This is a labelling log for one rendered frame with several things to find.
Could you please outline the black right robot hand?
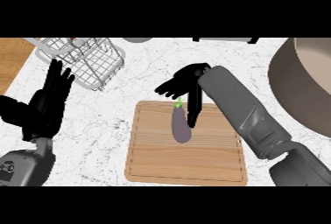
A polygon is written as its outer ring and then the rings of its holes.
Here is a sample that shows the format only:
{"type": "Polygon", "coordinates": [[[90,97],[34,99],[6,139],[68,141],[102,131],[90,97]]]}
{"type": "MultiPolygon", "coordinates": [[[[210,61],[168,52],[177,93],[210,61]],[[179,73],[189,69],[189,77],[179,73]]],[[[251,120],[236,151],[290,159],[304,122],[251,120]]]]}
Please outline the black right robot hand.
{"type": "Polygon", "coordinates": [[[207,63],[194,63],[185,66],[157,88],[155,93],[165,95],[173,100],[188,95],[188,125],[195,127],[198,115],[202,111],[202,88],[198,79],[210,70],[207,63]]]}

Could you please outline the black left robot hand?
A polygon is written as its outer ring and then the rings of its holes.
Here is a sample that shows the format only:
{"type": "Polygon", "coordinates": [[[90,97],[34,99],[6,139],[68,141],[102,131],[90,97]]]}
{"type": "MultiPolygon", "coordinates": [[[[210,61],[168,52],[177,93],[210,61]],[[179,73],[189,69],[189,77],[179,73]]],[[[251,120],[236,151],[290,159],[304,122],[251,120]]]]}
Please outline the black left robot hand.
{"type": "Polygon", "coordinates": [[[65,104],[75,75],[62,69],[62,61],[52,59],[46,82],[34,93],[29,103],[0,95],[0,118],[22,128],[22,140],[52,138],[61,129],[65,104]]]}

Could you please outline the purple eggplant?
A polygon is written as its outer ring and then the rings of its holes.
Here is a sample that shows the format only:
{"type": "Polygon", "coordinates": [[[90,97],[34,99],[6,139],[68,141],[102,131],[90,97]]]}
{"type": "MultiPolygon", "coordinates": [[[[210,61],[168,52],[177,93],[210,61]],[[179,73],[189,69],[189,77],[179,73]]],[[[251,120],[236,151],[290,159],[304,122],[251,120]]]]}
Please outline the purple eggplant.
{"type": "Polygon", "coordinates": [[[182,100],[173,105],[173,112],[171,112],[171,134],[174,140],[185,144],[189,142],[192,138],[192,129],[188,125],[186,117],[185,117],[185,109],[182,100]]]}

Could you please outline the wooden cutting board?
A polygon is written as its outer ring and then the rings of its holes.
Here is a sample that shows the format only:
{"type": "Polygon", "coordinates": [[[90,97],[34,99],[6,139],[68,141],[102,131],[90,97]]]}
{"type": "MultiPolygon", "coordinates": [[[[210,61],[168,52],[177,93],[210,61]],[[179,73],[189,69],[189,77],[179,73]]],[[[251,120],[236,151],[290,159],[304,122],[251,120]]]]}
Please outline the wooden cutting board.
{"type": "Polygon", "coordinates": [[[171,108],[170,101],[140,101],[136,105],[127,180],[196,186],[245,185],[241,138],[217,106],[202,105],[188,143],[177,143],[171,135],[171,108]]]}

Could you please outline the large grey pot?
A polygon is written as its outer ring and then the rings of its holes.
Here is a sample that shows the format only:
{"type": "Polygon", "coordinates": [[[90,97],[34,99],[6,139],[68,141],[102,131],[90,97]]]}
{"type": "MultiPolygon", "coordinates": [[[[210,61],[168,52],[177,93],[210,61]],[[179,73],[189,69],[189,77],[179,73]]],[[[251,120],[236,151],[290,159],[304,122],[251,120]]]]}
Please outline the large grey pot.
{"type": "Polygon", "coordinates": [[[267,75],[287,113],[331,137],[331,38],[290,38],[273,55],[267,75]]]}

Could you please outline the pale appliance with black feet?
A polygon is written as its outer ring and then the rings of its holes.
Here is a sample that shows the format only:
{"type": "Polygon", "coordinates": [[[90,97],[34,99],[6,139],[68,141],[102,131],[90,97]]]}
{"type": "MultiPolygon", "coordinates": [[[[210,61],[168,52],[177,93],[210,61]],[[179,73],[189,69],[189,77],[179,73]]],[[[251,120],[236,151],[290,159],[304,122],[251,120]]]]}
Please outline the pale appliance with black feet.
{"type": "Polygon", "coordinates": [[[194,42],[199,42],[202,40],[239,41],[245,42],[247,44],[256,44],[259,38],[192,38],[194,42]]]}

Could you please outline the brown wooden surface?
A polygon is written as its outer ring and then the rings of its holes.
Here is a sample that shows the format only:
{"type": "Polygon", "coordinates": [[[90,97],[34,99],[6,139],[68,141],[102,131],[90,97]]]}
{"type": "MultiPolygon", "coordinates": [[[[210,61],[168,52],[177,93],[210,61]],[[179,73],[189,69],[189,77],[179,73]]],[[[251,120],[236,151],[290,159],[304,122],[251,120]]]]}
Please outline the brown wooden surface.
{"type": "Polygon", "coordinates": [[[0,95],[10,87],[34,48],[24,38],[0,38],[0,95]]]}

